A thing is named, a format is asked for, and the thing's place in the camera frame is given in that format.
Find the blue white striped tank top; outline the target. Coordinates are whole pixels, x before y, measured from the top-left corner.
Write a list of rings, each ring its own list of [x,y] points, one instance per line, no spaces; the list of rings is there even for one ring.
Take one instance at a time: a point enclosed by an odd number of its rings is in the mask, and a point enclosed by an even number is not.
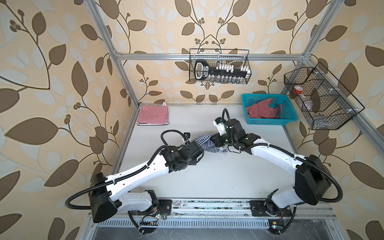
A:
[[[196,141],[205,152],[227,155],[228,149],[224,147],[216,147],[215,144],[211,141],[211,137],[213,136],[214,134],[204,134],[194,138],[193,141]]]

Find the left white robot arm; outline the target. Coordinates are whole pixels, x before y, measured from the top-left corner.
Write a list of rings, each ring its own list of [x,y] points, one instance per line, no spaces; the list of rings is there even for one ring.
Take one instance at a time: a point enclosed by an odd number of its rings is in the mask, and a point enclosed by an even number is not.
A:
[[[203,156],[204,150],[196,141],[178,147],[161,146],[146,163],[114,175],[96,174],[89,192],[93,222],[106,221],[120,211],[153,211],[159,204],[155,192],[132,190],[156,177],[195,166]]]

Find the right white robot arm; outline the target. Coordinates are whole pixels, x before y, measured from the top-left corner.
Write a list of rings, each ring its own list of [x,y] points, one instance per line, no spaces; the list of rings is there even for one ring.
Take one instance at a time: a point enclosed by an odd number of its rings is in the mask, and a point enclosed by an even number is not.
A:
[[[281,190],[277,189],[266,198],[262,209],[271,216],[276,216],[290,205],[317,205],[332,185],[321,161],[315,156],[295,155],[271,145],[258,135],[247,134],[237,139],[229,134],[215,134],[210,141],[215,147],[233,146],[240,152],[261,157],[295,177],[294,184]]]

